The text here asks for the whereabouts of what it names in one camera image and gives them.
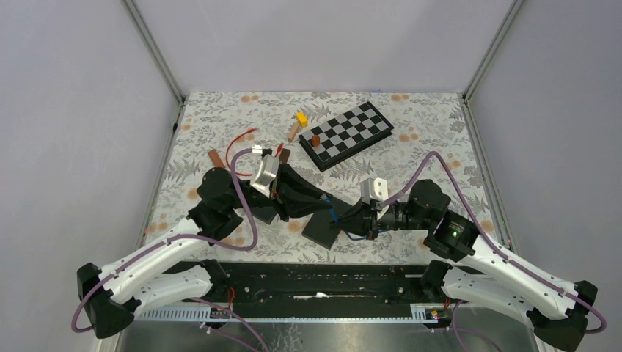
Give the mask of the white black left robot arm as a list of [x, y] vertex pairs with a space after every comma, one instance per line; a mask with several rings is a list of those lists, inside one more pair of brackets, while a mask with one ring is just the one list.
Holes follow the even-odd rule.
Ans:
[[87, 263], [77, 270], [80, 304], [71, 321], [76, 333], [93, 331], [98, 339], [126, 327], [140, 310], [158, 302], [205, 296], [219, 301], [227, 294], [226, 279], [202, 268], [190, 278], [166, 270], [209, 246], [249, 252], [258, 244], [253, 208], [272, 208], [281, 220], [297, 219], [329, 208], [328, 193], [278, 163], [267, 193], [226, 169], [214, 167], [203, 176], [199, 203], [168, 232], [113, 263]]

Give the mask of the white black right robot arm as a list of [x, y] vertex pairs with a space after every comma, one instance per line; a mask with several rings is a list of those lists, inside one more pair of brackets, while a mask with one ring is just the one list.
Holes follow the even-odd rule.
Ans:
[[428, 264], [421, 293], [428, 301], [468, 301], [523, 323], [541, 341], [576, 351], [588, 332], [589, 308], [598, 289], [570, 282], [529, 263], [449, 210], [451, 199], [432, 180], [418, 180], [407, 202], [387, 200], [385, 180], [362, 184], [362, 197], [330, 227], [373, 240], [380, 232], [425, 230], [424, 244], [438, 260]]

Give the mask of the black network switch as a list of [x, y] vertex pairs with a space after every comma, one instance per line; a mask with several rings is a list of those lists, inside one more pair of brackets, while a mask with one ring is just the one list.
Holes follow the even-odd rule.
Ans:
[[330, 227], [334, 221], [333, 215], [343, 215], [351, 205], [336, 197], [328, 197], [326, 202], [332, 208], [314, 213], [302, 230], [302, 236], [325, 249], [331, 249], [340, 233], [338, 229]]
[[264, 224], [271, 224], [278, 215], [275, 209], [271, 207], [251, 208], [251, 213], [257, 220], [260, 220]]

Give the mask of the black white chessboard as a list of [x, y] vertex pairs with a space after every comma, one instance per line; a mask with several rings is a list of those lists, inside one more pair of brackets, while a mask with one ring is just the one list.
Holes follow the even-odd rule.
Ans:
[[[365, 102], [299, 134], [299, 144], [324, 172], [392, 135], [393, 124], [370, 102]], [[321, 144], [313, 147], [318, 135]]]

